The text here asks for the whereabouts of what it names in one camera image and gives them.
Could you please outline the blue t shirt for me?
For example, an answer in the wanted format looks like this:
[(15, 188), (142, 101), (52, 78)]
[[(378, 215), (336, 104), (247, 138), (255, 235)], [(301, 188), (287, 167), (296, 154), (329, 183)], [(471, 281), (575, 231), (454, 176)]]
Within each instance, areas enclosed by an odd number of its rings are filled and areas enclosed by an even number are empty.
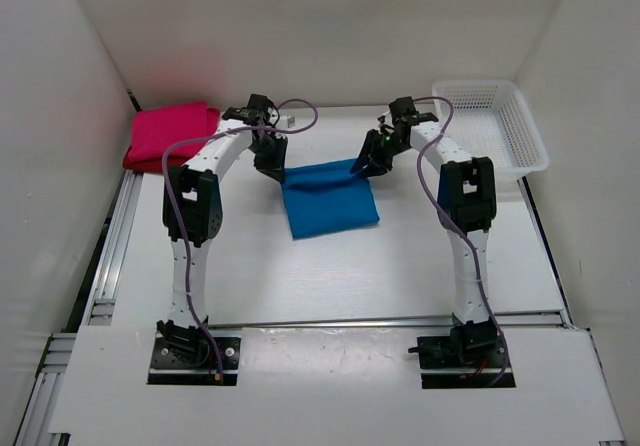
[(285, 171), (282, 197), (295, 240), (379, 222), (370, 183), (351, 171), (353, 164), (345, 159)]

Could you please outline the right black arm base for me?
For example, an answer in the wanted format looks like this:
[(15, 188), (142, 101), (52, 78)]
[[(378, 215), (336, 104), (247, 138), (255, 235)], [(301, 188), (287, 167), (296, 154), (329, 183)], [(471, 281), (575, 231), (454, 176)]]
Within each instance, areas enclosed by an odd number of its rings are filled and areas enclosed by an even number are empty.
[(507, 347), (495, 324), (455, 325), (448, 336), (420, 336), (408, 349), (423, 390), (515, 388)]

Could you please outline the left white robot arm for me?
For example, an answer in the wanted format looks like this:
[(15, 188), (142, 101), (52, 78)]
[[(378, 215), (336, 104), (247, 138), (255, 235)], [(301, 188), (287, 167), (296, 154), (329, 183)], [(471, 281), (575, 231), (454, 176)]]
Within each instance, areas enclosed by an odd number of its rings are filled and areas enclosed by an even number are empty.
[(205, 301), (206, 263), (223, 221), (220, 183), (246, 150), (254, 168), (282, 183), (286, 178), (286, 130), (275, 103), (253, 94), (244, 107), (227, 109), (216, 132), (196, 155), (181, 166), (162, 158), (164, 200), (162, 220), (173, 254), (172, 300), (169, 316), (157, 324), (165, 348), (188, 368), (209, 367), (224, 372), (223, 352), (211, 335)]

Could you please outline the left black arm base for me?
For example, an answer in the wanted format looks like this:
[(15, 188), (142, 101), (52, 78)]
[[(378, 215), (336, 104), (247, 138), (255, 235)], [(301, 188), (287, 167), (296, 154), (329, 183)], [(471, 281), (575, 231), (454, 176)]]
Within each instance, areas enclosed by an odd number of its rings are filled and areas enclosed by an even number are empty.
[(215, 337), (219, 355), (198, 327), (158, 321), (147, 383), (171, 386), (236, 386), (241, 338)]

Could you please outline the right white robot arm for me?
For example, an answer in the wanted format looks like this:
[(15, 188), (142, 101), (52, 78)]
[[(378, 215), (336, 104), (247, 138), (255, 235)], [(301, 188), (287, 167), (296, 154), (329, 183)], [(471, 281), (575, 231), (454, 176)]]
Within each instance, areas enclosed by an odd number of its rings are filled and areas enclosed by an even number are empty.
[(378, 127), (367, 132), (351, 172), (382, 176), (392, 170), (396, 156), (418, 152), (419, 181), (450, 240), (456, 297), (449, 336), (414, 350), (436, 367), (473, 367), (488, 360), (499, 339), (486, 286), (486, 248), (497, 214), (494, 166), (446, 136), (453, 103), (441, 96), (430, 99), (448, 107), (443, 125), (436, 124), (434, 114), (420, 112), (410, 96), (392, 101)]

